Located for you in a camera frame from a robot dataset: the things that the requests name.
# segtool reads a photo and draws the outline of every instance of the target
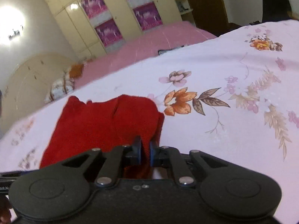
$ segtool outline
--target orange pillow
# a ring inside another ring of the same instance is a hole
[[[79,65],[72,65],[72,68],[69,72],[70,78],[78,78],[82,75],[82,70],[83,70],[84,65],[79,64]]]

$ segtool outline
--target bed sheet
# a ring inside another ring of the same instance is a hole
[[[156,57],[158,50],[197,44],[214,38],[215,35],[186,21],[160,26],[127,42],[116,53],[85,65],[82,76],[75,80],[75,89],[141,60]]]
[[[146,59],[73,95],[151,98],[164,112],[160,145],[199,149],[264,173],[283,191],[275,217],[299,221],[299,22],[242,27]],[[67,98],[17,122],[0,141],[0,172],[36,169]]]

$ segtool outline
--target red cloth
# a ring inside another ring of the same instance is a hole
[[[149,159],[149,142],[159,143],[164,115],[155,103],[143,97],[121,95],[107,102],[86,104],[70,97],[57,122],[40,167],[99,147],[103,152],[118,145],[132,144],[136,136],[143,143],[143,154]],[[145,178],[149,164],[143,166],[137,178]]]

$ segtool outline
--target human hand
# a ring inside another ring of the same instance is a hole
[[[12,209],[12,206],[8,198],[0,196],[0,224],[11,223],[11,214],[9,209]]]

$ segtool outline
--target pink blanket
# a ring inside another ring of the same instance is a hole
[[[96,59],[84,67],[82,77],[75,81],[78,89],[87,83],[118,71],[141,60],[155,57],[158,50],[192,45],[216,38],[207,31],[198,29],[189,22],[162,26],[138,39],[126,43],[116,53]]]

